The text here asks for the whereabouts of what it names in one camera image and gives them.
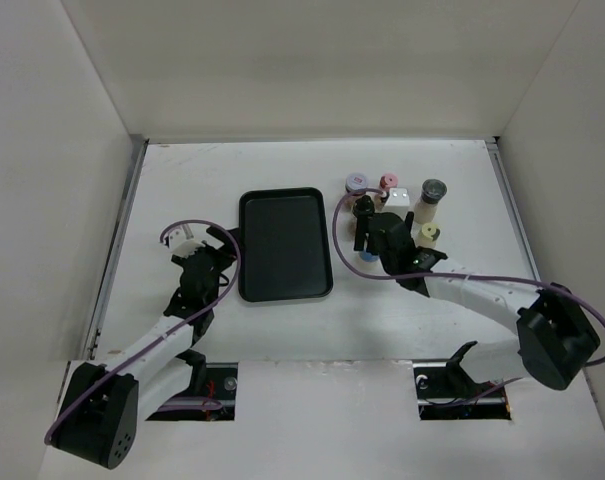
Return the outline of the blue label silver lid jar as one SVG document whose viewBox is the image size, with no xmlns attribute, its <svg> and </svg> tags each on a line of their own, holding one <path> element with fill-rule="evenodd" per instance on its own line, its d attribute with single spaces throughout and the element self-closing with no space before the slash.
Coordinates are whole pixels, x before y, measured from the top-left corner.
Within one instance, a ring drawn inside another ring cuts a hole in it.
<svg viewBox="0 0 605 480">
<path fill-rule="evenodd" d="M 379 260 L 379 257 L 367 251 L 361 251 L 359 258 L 365 263 L 375 263 Z"/>
</svg>

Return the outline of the small black cap spice bottle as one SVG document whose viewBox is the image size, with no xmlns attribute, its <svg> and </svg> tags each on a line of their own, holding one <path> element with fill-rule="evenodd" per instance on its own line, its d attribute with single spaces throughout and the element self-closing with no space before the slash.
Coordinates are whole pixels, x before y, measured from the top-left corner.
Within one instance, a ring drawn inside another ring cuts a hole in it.
<svg viewBox="0 0 605 480">
<path fill-rule="evenodd" d="M 368 194 L 363 195 L 353 204 L 351 213 L 351 232 L 353 235 L 366 234 L 369 220 L 376 213 L 373 199 Z"/>
</svg>

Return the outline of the white lid red label jar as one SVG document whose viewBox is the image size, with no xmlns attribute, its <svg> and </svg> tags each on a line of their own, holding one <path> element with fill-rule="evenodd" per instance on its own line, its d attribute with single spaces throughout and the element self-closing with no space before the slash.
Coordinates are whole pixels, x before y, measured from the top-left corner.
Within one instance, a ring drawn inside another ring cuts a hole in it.
<svg viewBox="0 0 605 480">
<path fill-rule="evenodd" d="M 345 192 L 347 199 L 344 202 L 346 208 L 352 208 L 353 204 L 365 195 L 363 189 L 366 189 L 369 185 L 368 177 L 361 172 L 352 172 L 347 175 L 345 179 Z"/>
</svg>

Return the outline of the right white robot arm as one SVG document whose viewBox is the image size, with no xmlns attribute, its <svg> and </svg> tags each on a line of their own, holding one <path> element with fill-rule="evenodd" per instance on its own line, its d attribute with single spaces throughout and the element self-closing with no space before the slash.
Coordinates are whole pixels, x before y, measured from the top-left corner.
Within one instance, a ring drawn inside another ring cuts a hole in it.
<svg viewBox="0 0 605 480">
<path fill-rule="evenodd" d="M 515 335 L 513 341 L 483 348 L 469 342 L 463 360 L 445 373 L 453 393 L 469 395 L 483 379 L 502 373 L 564 390 L 600 347 L 590 322 L 594 312 L 566 287 L 473 273 L 445 253 L 417 245 L 411 234 L 412 217 L 377 212 L 369 196 L 355 202 L 353 215 L 354 248 L 379 258 L 383 279 L 463 307 Z"/>
</svg>

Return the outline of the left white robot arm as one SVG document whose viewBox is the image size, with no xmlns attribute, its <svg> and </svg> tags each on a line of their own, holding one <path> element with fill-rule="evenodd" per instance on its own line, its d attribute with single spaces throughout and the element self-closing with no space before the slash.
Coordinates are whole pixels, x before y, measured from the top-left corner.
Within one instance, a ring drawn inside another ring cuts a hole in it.
<svg viewBox="0 0 605 480">
<path fill-rule="evenodd" d="M 103 362 L 87 361 L 71 375 L 46 445 L 112 470 L 130 453 L 139 423 L 176 394 L 196 398 L 206 387 L 206 358 L 193 351 L 231 292 L 242 266 L 240 234 L 203 221 L 214 248 L 189 234 L 193 221 L 166 227 L 160 241 L 181 270 L 179 285 L 156 324 L 133 345 Z"/>
</svg>

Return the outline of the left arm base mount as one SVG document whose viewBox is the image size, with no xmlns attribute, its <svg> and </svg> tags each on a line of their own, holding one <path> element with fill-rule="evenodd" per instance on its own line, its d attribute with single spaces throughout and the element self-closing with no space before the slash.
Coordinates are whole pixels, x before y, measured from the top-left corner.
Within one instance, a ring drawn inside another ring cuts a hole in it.
<svg viewBox="0 0 605 480">
<path fill-rule="evenodd" d="M 238 363 L 210 363 L 193 350 L 177 356 L 191 369 L 189 385 L 173 395 L 148 421 L 222 422 L 235 419 Z"/>
</svg>

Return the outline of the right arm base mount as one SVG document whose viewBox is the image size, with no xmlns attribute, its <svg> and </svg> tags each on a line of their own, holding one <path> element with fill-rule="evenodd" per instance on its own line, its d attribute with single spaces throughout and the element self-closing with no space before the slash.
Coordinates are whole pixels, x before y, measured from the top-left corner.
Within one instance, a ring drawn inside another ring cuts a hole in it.
<svg viewBox="0 0 605 480">
<path fill-rule="evenodd" d="M 413 363 L 417 410 L 422 421 L 511 420 L 505 387 L 515 379 L 476 382 L 462 366 L 477 341 L 449 358 Z"/>
</svg>

